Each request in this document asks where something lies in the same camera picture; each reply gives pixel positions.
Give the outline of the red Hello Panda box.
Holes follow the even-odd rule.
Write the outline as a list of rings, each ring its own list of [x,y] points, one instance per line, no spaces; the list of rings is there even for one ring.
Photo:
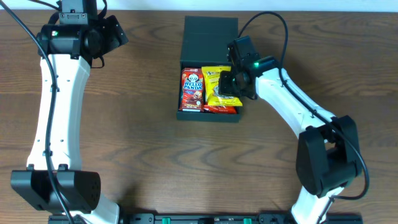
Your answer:
[[[203,112],[204,78],[200,68],[182,70],[180,111]]]

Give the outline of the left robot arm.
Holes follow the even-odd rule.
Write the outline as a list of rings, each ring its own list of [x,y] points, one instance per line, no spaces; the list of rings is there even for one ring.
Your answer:
[[[80,154],[83,95],[92,61],[126,44],[114,16],[63,13],[35,36],[42,95],[34,145],[11,187],[50,223],[124,223],[120,206],[101,191],[100,175],[84,171]]]

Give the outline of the red Hacks candy bag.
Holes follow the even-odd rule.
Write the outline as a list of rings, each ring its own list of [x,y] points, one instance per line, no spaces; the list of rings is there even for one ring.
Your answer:
[[[204,111],[215,114],[236,114],[236,108],[233,106],[210,106],[205,105]]]

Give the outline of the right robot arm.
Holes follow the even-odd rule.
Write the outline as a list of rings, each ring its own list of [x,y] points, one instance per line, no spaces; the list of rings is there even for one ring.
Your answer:
[[[298,138],[295,168],[302,188],[290,210],[292,223],[352,222],[351,217],[327,213],[338,199],[364,197],[365,191],[357,196],[341,194],[360,174],[369,185],[354,120],[349,116],[338,118],[315,103],[273,57],[248,55],[230,61],[231,70],[220,77],[220,93],[265,100]]]

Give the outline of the yellow Hacks candy bag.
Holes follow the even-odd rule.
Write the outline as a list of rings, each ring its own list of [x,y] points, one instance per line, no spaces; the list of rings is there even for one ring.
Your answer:
[[[238,97],[219,94],[221,72],[230,72],[230,66],[205,66],[201,68],[205,79],[206,103],[210,106],[243,106]]]

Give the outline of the dark green box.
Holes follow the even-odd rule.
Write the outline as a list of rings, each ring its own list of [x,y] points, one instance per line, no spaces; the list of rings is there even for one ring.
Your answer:
[[[238,36],[238,18],[185,16],[180,77],[184,68],[231,65],[227,59],[227,45]],[[236,114],[189,112],[177,109],[177,120],[238,123],[241,110]]]

